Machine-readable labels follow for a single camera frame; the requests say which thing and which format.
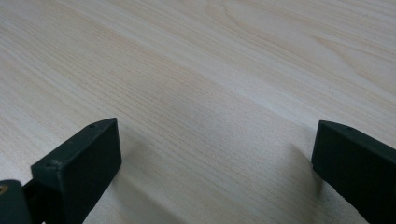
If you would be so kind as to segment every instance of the wooden surface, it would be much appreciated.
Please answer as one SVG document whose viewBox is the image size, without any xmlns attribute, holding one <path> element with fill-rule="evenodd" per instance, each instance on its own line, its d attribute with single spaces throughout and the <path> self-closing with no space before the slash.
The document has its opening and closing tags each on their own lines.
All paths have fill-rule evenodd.
<svg viewBox="0 0 396 224">
<path fill-rule="evenodd" d="M 85 223 L 365 223 L 312 172 L 320 119 L 396 147 L 396 2 L 0 1 L 0 177 L 117 117 Z"/>
</svg>

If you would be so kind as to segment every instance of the tabletop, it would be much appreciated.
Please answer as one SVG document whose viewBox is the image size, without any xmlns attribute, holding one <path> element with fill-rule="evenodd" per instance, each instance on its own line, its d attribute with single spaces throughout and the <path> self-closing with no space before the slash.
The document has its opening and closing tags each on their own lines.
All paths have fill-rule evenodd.
<svg viewBox="0 0 396 224">
<path fill-rule="evenodd" d="M 366 223 L 313 172 L 320 119 L 396 147 L 396 2 L 0 1 L 0 178 L 117 118 L 84 223 Z"/>
</svg>

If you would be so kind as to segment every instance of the wood grain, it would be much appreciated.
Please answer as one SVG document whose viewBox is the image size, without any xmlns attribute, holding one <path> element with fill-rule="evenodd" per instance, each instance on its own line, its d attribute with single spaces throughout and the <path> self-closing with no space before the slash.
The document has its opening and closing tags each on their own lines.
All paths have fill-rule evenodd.
<svg viewBox="0 0 396 224">
<path fill-rule="evenodd" d="M 0 177 L 117 117 L 85 223 L 365 223 L 312 172 L 319 119 L 396 147 L 391 0 L 0 1 Z"/>
</svg>

